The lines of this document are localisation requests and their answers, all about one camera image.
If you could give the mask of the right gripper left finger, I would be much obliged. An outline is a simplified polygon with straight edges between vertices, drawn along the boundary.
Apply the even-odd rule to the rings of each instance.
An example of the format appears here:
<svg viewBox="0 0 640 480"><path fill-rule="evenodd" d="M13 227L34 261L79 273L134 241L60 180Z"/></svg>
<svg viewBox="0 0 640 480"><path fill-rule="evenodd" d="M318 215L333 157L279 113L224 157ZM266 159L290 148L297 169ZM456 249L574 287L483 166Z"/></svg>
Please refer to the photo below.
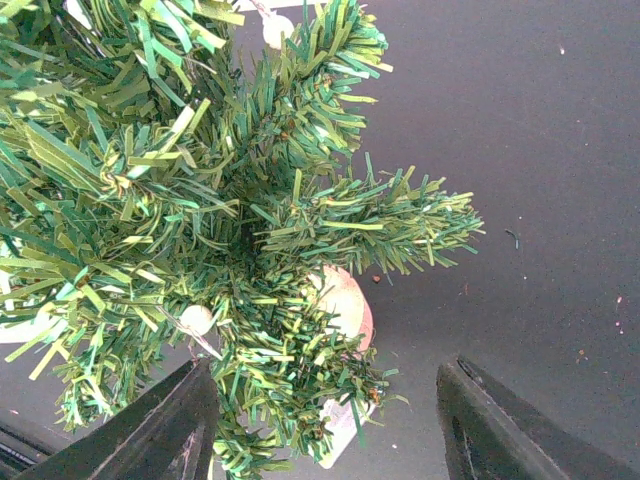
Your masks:
<svg viewBox="0 0 640 480"><path fill-rule="evenodd" d="M204 358L188 361L19 479L212 479L218 398Z"/></svg>

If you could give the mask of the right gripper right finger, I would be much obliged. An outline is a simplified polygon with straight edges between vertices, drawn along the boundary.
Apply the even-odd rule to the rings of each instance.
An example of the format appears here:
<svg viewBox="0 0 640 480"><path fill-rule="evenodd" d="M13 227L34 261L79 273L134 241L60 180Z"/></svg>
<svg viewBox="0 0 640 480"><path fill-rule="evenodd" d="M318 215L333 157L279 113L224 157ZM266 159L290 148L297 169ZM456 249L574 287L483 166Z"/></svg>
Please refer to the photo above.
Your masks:
<svg viewBox="0 0 640 480"><path fill-rule="evenodd" d="M637 479L567 433L464 356L438 368L437 408L451 479Z"/></svg>

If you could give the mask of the small green christmas tree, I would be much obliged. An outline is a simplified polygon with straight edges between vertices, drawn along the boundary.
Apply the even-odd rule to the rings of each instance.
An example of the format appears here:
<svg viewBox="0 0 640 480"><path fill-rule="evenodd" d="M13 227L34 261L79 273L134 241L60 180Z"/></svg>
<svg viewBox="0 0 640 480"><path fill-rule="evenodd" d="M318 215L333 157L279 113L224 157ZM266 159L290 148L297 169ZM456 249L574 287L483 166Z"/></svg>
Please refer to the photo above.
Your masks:
<svg viewBox="0 0 640 480"><path fill-rule="evenodd" d="M68 429L133 403L189 320L211 314L230 479L320 459L323 403L383 404L375 352L324 306L327 274L451 265L483 222L467 193L353 173L355 84L387 49L357 1L306 9L246 77L228 1L1 5L1 268L8 329L63 357Z"/></svg>

